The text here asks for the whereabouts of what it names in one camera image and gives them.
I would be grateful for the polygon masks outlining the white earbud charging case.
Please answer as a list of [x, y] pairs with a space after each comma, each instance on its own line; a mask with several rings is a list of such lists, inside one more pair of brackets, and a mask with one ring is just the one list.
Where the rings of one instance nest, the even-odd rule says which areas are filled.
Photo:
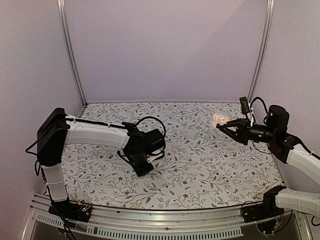
[[216, 128], [217, 125], [224, 125], [229, 121], [229, 117], [226, 115], [223, 115], [221, 113], [214, 113], [212, 120], [211, 120], [211, 126], [213, 128]]

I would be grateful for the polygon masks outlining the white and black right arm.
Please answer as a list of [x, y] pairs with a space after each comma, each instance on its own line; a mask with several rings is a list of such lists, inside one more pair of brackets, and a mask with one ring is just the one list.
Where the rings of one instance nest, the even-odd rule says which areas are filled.
[[[235, 140], [247, 145], [249, 141], [262, 142], [278, 160], [308, 175], [316, 183], [320, 182], [320, 158], [308, 150], [303, 141], [287, 132], [290, 114], [279, 105], [270, 105], [265, 124], [254, 124], [246, 118], [238, 118], [216, 128]], [[269, 218], [278, 209], [291, 209], [320, 216], [320, 195], [276, 186], [263, 195], [258, 213]]]

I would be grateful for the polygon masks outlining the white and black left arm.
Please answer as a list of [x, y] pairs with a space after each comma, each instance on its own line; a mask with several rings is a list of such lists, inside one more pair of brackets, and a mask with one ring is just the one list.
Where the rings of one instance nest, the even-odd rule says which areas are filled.
[[37, 131], [36, 140], [25, 149], [32, 154], [36, 147], [37, 162], [42, 169], [49, 195], [55, 209], [63, 216], [74, 213], [74, 205], [69, 202], [61, 166], [62, 154], [66, 145], [88, 144], [113, 147], [118, 156], [124, 159], [138, 177], [143, 177], [154, 168], [152, 161], [164, 157], [166, 130], [139, 130], [136, 123], [122, 122], [120, 125], [86, 120], [66, 114], [64, 108], [56, 108]]

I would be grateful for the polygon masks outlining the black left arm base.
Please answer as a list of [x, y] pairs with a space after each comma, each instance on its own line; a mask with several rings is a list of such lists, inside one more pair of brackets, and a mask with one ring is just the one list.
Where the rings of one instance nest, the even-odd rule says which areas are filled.
[[83, 200], [78, 202], [71, 202], [67, 197], [63, 201], [54, 201], [50, 197], [50, 207], [48, 212], [56, 215], [62, 219], [70, 219], [79, 222], [88, 223], [92, 213], [92, 204], [86, 203]]

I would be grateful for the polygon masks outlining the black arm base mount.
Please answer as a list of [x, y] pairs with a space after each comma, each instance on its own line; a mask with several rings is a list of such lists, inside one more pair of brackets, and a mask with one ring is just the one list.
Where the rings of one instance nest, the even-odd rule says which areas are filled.
[[250, 223], [284, 214], [285, 210], [276, 206], [276, 195], [285, 188], [285, 186], [281, 185], [273, 187], [263, 194], [262, 203], [242, 206], [240, 214], [244, 222]]

